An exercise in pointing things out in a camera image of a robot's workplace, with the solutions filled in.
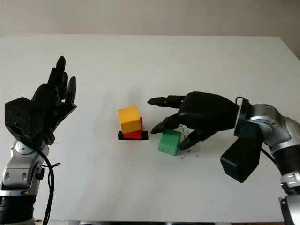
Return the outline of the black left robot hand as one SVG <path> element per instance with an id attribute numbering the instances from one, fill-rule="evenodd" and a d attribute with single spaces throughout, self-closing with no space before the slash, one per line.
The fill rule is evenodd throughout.
<path id="1" fill-rule="evenodd" d="M 57 126 L 76 109 L 76 77 L 68 77 L 65 71 L 66 59 L 60 56 L 52 68 L 48 82 L 40 85 L 32 101 L 42 108 L 42 131 L 38 136 L 51 145 Z"/>

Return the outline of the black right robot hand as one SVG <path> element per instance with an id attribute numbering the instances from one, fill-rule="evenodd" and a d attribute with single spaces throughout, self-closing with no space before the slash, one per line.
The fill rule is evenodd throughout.
<path id="1" fill-rule="evenodd" d="M 186 150 L 219 131 L 233 129 L 239 107 L 231 100 L 212 93 L 193 91 L 186 95 L 154 97 L 148 104 L 178 109 L 178 112 L 164 118 L 152 130 L 152 134 L 175 130 L 185 125 L 193 130 L 180 144 Z"/>

